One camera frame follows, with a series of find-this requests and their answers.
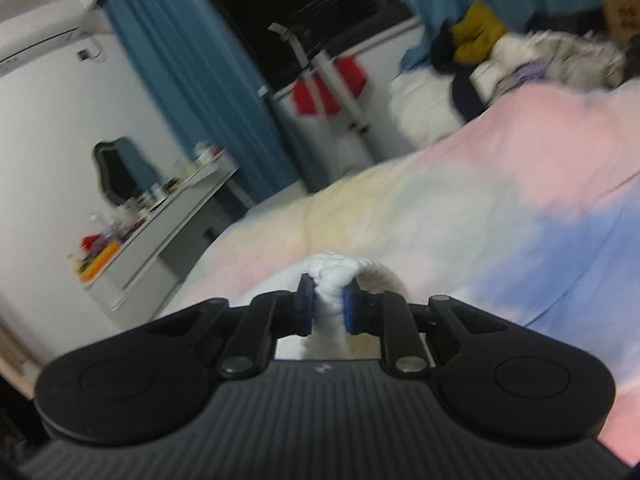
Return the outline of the blue curtain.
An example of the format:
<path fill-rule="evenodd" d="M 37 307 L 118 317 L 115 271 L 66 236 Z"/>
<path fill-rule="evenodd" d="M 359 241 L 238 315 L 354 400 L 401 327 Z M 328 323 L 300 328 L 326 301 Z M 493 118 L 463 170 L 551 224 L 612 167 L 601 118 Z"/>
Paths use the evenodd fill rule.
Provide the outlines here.
<path fill-rule="evenodd" d="M 183 151 L 226 149 L 262 202 L 299 179 L 259 96 L 264 80 L 208 0 L 100 0 Z"/>

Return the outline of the metal drying rack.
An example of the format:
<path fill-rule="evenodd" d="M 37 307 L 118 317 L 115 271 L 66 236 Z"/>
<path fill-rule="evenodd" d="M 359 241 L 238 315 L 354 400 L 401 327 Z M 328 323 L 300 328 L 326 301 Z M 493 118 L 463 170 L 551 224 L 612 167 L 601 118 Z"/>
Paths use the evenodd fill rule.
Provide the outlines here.
<path fill-rule="evenodd" d="M 324 44 L 302 25 L 268 26 L 294 53 L 300 67 L 291 91 L 299 116 L 329 120 L 346 116 L 347 127 L 360 134 L 369 130 L 366 113 L 358 102 L 369 78 L 353 56 L 331 58 Z"/>

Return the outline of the mustard yellow garment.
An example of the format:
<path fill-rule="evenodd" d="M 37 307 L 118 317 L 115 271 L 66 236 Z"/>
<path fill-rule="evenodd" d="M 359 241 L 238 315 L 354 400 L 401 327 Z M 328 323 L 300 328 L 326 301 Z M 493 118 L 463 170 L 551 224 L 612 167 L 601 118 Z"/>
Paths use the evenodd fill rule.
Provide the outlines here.
<path fill-rule="evenodd" d="M 450 27 L 454 62 L 463 66 L 484 62 L 499 39 L 510 32 L 488 4 L 474 1 L 464 18 Z"/>

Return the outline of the brown cardboard box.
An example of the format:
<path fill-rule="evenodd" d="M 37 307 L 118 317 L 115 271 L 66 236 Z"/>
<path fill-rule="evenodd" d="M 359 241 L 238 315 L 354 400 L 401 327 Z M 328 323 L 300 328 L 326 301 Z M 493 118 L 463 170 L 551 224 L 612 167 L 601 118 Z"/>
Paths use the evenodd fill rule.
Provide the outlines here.
<path fill-rule="evenodd" d="M 626 44 L 639 33 L 640 0 L 602 0 L 603 14 L 611 38 Z"/>

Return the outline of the pastel pink blue bedsheet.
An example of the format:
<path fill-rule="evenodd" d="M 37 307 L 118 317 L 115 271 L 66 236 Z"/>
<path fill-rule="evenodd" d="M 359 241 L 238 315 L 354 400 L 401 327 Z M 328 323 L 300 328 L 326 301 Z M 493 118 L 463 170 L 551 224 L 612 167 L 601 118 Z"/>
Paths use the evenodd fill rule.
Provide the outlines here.
<path fill-rule="evenodd" d="M 592 353 L 617 394 L 601 438 L 639 458 L 639 84 L 528 84 L 448 138 L 235 223 L 168 304 L 230 302 L 297 261 L 392 270 Z"/>

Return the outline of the white air conditioner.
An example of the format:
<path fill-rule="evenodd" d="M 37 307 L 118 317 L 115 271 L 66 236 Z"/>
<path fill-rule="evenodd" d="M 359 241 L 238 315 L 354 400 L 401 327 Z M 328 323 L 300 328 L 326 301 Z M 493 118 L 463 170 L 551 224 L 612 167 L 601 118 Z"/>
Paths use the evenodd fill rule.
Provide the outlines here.
<path fill-rule="evenodd" d="M 43 56 L 88 40 L 76 51 L 78 61 L 101 62 L 106 58 L 98 37 L 115 35 L 107 15 L 86 10 L 78 0 L 47 4 L 1 23 L 1 76 Z"/>

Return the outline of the dark navy garment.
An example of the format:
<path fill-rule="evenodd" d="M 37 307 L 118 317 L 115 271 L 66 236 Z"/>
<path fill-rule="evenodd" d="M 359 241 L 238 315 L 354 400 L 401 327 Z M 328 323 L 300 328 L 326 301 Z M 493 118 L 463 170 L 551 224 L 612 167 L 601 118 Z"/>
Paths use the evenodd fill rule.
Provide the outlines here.
<path fill-rule="evenodd" d="M 460 64 L 454 60 L 454 38 L 450 32 L 451 23 L 445 20 L 440 25 L 438 35 L 431 44 L 431 64 L 437 73 L 452 76 L 450 86 L 451 103 L 465 122 L 472 122 L 487 110 L 485 101 L 471 81 L 474 70 L 488 59 L 490 51 L 480 62 Z"/>

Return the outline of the white dressing table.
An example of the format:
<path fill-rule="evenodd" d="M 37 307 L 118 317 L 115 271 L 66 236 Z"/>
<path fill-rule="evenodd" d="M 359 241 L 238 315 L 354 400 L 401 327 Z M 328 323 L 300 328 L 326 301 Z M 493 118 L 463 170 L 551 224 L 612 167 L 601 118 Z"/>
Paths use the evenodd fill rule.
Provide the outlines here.
<path fill-rule="evenodd" d="M 225 151 L 201 166 L 84 285 L 117 328 L 155 318 L 208 246 L 254 206 L 235 181 L 239 170 Z"/>

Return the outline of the orange tray of items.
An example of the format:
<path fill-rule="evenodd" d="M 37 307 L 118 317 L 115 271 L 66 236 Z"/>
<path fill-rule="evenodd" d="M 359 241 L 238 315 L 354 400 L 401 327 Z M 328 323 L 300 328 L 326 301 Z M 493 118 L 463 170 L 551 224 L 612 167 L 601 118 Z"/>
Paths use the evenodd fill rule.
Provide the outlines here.
<path fill-rule="evenodd" d="M 81 283 L 92 281 L 122 248 L 122 243 L 110 234 L 91 234 L 80 240 L 78 248 L 68 258 Z"/>

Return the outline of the white fluffy garment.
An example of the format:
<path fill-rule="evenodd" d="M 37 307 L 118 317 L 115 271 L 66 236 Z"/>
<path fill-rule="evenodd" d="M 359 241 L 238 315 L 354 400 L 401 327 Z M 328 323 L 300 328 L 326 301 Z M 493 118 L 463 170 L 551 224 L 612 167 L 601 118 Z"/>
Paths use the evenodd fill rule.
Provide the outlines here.
<path fill-rule="evenodd" d="M 451 103 L 451 81 L 452 76 L 426 66 L 390 83 L 390 118 L 414 148 L 426 148 L 467 124 Z"/>

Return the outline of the white knit sweater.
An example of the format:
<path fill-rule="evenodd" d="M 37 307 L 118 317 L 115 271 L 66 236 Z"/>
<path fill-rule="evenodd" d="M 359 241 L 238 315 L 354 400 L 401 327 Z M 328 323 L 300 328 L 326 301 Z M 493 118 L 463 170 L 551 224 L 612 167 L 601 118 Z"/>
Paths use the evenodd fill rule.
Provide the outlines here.
<path fill-rule="evenodd" d="M 277 341 L 278 360 L 364 360 L 380 355 L 378 340 L 369 335 L 352 336 L 344 326 L 343 289 L 351 282 L 367 292 L 407 293 L 406 286 L 387 266 L 367 258 L 333 252 L 313 255 L 291 264 L 284 270 L 232 300 L 233 307 L 250 303 L 265 292 L 294 292 L 302 275 L 314 281 L 314 326 L 309 336 L 287 336 Z"/>

